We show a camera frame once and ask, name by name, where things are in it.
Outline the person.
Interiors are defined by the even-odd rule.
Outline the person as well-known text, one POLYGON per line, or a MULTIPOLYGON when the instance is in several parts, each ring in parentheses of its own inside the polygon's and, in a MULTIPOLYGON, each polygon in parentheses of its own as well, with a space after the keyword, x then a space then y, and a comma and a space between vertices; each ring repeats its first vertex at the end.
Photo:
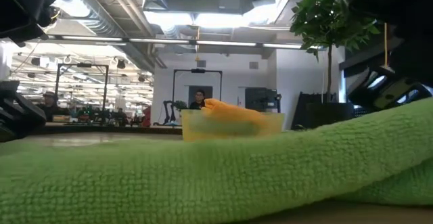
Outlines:
POLYGON ((205 92, 201 89, 198 89, 195 93, 194 101, 189 105, 189 109, 200 110, 204 106, 205 106, 205 92))
POLYGON ((52 91, 47 91, 43 94, 44 103, 43 104, 37 104, 37 106, 42 109, 45 113, 45 118, 47 119, 47 122, 52 122, 53 117, 55 115, 63 115, 63 116, 69 116, 70 112, 67 108, 61 108, 58 106, 58 97, 57 95, 52 91))

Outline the black office printer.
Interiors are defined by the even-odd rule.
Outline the black office printer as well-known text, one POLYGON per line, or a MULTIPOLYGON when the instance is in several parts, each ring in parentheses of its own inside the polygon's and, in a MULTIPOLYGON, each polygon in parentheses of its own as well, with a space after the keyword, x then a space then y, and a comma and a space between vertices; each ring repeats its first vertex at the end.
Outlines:
POLYGON ((245 108, 258 112, 281 112, 281 95, 274 89, 249 87, 245 89, 245 108))

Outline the orange microfiber towel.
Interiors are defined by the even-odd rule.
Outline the orange microfiber towel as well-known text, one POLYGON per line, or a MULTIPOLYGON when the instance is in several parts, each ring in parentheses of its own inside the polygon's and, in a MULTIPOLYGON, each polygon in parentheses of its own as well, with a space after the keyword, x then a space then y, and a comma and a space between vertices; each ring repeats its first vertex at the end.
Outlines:
POLYGON ((217 99, 205 99, 201 114, 194 120, 194 131, 216 138, 260 137, 282 132, 283 114, 257 112, 227 104, 217 99))

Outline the yellow translucent plastic bin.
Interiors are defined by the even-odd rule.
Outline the yellow translucent plastic bin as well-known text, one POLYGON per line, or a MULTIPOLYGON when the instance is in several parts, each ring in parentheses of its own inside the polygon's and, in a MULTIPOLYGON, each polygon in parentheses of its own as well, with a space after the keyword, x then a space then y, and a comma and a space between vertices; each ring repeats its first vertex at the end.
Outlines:
POLYGON ((205 139, 228 139, 235 137, 258 137, 278 134, 282 130, 284 114, 262 112, 260 124, 247 120, 218 120, 199 110, 183 110, 182 133, 184 141, 205 139))

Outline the green microfiber towel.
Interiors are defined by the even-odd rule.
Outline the green microfiber towel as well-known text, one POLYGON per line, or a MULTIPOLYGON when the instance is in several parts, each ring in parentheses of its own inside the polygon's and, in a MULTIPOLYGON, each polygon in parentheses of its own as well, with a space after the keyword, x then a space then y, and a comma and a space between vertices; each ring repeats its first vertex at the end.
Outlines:
POLYGON ((0 144, 0 224, 217 224, 329 198, 433 205, 433 98, 258 138, 0 144))

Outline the green plant in black pot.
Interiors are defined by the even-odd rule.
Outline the green plant in black pot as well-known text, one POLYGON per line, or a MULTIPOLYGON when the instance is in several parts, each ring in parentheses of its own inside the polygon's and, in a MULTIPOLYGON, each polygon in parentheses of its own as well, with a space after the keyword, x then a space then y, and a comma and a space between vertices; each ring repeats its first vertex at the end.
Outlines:
POLYGON ((320 102, 305 106, 306 116, 301 129, 349 120, 353 106, 334 99, 332 93, 333 50, 344 47, 358 49, 372 35, 380 34, 376 20, 360 17, 348 9, 345 0, 301 0, 292 8, 294 16, 290 31, 302 38, 301 49, 319 59, 319 50, 326 50, 326 86, 320 102))

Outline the black metal stand frame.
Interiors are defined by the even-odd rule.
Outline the black metal stand frame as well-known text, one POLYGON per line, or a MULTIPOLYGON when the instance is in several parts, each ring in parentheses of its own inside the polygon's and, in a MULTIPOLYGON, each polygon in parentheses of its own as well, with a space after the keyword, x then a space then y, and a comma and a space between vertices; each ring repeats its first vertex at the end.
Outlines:
POLYGON ((72 66, 76 66, 77 68, 92 68, 94 67, 104 67, 106 69, 105 72, 103 72, 102 74, 105 76, 105 81, 104 81, 104 94, 103 94, 103 104, 102 104, 102 118, 101 118, 101 122, 100 125, 103 126, 104 123, 106 122, 106 117, 104 115, 104 111, 106 109, 106 97, 107 97, 107 90, 108 90, 108 73, 109 73, 109 66, 108 65, 99 65, 99 64, 90 64, 90 63, 85 63, 85 62, 79 62, 77 64, 67 64, 67 63, 59 63, 58 64, 58 68, 57 68, 57 72, 56 72, 56 80, 55 80, 55 96, 58 97, 58 89, 59 89, 59 83, 60 83, 60 77, 66 72, 66 73, 70 73, 69 69, 72 66))
POLYGON ((204 74, 207 72, 211 73, 218 73, 220 75, 220 82, 219 82, 219 100, 222 100, 222 88, 223 88, 223 71, 222 70, 205 70, 201 68, 192 68, 192 69, 174 69, 173 70, 173 90, 172 90, 172 98, 171 101, 175 101, 175 83, 176 83, 176 73, 178 72, 190 72, 190 73, 197 73, 197 74, 204 74))

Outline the black aluminium table frame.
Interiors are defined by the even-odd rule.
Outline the black aluminium table frame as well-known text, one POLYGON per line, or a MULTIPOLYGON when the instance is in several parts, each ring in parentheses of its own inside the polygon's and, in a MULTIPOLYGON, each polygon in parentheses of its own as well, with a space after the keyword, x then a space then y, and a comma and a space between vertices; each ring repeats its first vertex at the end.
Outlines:
POLYGON ((182 135, 181 127, 115 127, 100 125, 66 125, 51 122, 34 130, 30 135, 51 135, 61 133, 141 133, 157 135, 182 135))

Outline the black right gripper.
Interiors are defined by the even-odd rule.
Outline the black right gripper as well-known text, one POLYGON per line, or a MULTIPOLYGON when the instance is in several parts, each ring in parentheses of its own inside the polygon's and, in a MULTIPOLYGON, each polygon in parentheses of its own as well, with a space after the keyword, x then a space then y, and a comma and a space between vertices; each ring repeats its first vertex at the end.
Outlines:
POLYGON ((389 68, 367 68, 348 88, 348 100, 370 112, 395 108, 432 97, 420 82, 389 68))

